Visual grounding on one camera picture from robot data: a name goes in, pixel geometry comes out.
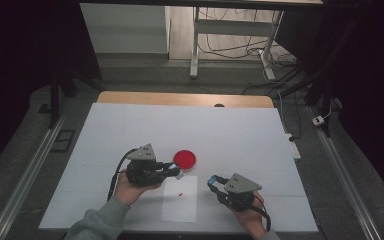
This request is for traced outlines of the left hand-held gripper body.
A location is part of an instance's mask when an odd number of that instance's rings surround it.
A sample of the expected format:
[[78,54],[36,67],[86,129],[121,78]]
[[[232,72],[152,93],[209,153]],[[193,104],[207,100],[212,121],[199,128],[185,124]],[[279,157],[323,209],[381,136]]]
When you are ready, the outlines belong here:
[[146,144],[127,155],[130,163],[127,165],[127,177],[136,186],[151,186],[161,184],[165,180],[162,171],[164,164],[156,161],[151,144]]

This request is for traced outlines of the person's left hand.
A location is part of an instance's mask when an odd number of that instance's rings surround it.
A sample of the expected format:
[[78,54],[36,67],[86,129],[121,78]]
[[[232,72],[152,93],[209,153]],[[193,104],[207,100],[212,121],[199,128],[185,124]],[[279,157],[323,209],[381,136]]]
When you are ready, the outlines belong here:
[[135,186],[129,182],[127,171],[122,170],[118,175],[114,196],[123,204],[130,206],[134,204],[146,191],[158,189],[159,187],[160,184],[151,186]]

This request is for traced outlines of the round red ink pad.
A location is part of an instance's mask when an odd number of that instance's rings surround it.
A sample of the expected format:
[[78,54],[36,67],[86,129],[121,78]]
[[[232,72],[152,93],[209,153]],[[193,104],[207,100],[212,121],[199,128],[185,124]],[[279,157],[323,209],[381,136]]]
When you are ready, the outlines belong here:
[[189,150],[180,150],[173,157],[174,163],[183,171],[190,171],[196,164],[196,156]]

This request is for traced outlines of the black floor frame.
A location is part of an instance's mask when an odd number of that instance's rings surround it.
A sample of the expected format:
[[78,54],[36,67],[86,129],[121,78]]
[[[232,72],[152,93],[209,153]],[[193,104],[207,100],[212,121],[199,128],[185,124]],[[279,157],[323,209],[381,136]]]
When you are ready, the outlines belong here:
[[54,140],[51,151],[57,153],[66,153],[72,144],[74,135],[74,130],[60,130],[56,139]]

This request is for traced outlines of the dark curtain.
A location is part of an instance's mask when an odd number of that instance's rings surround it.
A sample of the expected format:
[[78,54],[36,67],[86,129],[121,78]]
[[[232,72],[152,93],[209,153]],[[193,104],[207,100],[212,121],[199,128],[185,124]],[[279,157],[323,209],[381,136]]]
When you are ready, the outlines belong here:
[[276,42],[317,76],[308,104],[341,102],[339,120],[384,181],[384,0],[322,1],[330,12],[285,12]]
[[35,90],[100,77],[81,0],[0,0],[0,154]]

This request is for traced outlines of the person's right hand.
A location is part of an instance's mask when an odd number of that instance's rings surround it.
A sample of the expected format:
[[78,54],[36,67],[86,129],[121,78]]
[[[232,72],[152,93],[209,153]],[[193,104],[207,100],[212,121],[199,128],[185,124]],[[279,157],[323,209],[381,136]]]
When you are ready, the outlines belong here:
[[259,240],[266,234],[266,229],[263,226],[263,216],[260,213],[248,209],[241,212],[235,212],[235,216],[239,224],[254,240]]

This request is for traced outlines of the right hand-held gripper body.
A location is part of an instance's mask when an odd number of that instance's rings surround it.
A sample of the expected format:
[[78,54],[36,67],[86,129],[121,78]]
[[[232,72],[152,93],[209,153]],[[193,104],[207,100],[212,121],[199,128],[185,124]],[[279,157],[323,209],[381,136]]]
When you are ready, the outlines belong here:
[[234,173],[224,186],[225,192],[220,192],[218,201],[236,211],[248,209],[254,202],[254,192],[261,190],[262,186],[238,173]]

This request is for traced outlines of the white power strip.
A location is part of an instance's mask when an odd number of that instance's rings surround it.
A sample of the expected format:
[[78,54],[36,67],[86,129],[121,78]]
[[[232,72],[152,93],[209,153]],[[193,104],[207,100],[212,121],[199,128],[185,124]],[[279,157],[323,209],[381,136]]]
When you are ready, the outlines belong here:
[[299,152],[299,150],[297,148],[297,145],[295,143],[295,138],[291,134],[289,134],[289,133],[286,134],[286,138],[287,138],[287,140],[288,140],[288,142],[290,144],[290,148],[291,148],[291,152],[292,152],[293,158],[295,160],[300,159],[301,158],[301,154],[300,154],[300,152]]

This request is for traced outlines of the large white table cover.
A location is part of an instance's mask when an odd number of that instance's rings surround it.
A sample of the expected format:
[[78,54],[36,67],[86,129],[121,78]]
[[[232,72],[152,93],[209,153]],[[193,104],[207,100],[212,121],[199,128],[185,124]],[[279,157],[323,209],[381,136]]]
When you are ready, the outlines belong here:
[[146,192],[129,210],[125,228],[134,232],[239,233],[232,212],[217,201],[207,180],[238,173],[262,186],[272,227],[279,232],[314,232],[310,210],[290,144],[274,108],[92,105],[86,122],[40,223],[70,228],[89,209],[101,208],[123,155],[151,144],[161,162],[189,150],[196,164],[195,222],[161,219],[164,186]]

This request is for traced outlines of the black metal stand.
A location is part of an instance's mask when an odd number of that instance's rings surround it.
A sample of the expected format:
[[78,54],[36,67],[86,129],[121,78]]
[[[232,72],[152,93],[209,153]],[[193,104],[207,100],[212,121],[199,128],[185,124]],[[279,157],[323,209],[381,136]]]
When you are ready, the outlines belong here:
[[304,102],[308,106],[315,106],[319,100],[322,100],[321,116],[324,118],[325,123],[322,124],[320,128],[327,137],[331,136],[329,130],[329,117],[332,112],[331,100],[333,96],[333,79],[331,73],[332,70],[329,67],[322,67],[316,73],[306,77],[297,85],[281,92],[278,97],[278,99],[284,98],[306,86],[310,86],[310,90],[307,92]]
[[102,85],[94,82],[90,77],[87,77],[85,74],[80,73],[74,68],[64,67],[55,70],[50,81],[51,117],[49,128],[53,128],[60,119],[59,90],[62,90],[67,97],[75,97],[77,95],[77,88],[74,83],[75,79],[82,81],[99,93],[105,91],[105,88]]

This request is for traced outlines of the white desk frame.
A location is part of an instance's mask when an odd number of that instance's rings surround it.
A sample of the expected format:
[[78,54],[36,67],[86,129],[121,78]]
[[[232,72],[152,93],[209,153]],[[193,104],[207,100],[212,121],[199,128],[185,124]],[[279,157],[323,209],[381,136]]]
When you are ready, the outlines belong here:
[[270,22],[249,22],[200,19],[199,10],[199,7],[195,7],[193,15],[193,46],[190,65],[190,77],[192,79],[195,79],[198,75],[198,37],[200,34],[266,37],[265,46],[262,50],[258,51],[258,55],[267,79],[275,79],[275,74],[269,61],[269,54],[280,25],[283,15],[282,11],[274,11]]

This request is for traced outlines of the metal floor rail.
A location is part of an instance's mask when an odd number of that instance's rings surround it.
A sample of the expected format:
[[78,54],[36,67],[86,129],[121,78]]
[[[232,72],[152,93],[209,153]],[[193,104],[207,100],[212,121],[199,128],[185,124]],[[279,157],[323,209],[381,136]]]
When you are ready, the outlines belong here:
[[340,156],[338,149],[330,137],[319,127],[311,124],[321,142],[325,153],[333,167],[333,170],[341,184],[341,187],[353,209],[355,216],[367,240],[382,240],[378,229],[367,205],[361,197],[351,175]]
[[46,132],[44,139],[41,141],[37,151],[31,158],[14,191],[1,211],[0,240],[5,240],[9,233],[66,118],[67,113],[62,113],[55,125]]

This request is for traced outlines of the white paper sheet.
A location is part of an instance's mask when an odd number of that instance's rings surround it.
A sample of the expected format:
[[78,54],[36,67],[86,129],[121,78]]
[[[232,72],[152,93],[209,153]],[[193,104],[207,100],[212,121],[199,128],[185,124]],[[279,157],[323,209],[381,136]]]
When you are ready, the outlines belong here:
[[168,179],[164,186],[161,219],[172,222],[195,222],[197,208],[196,176]]

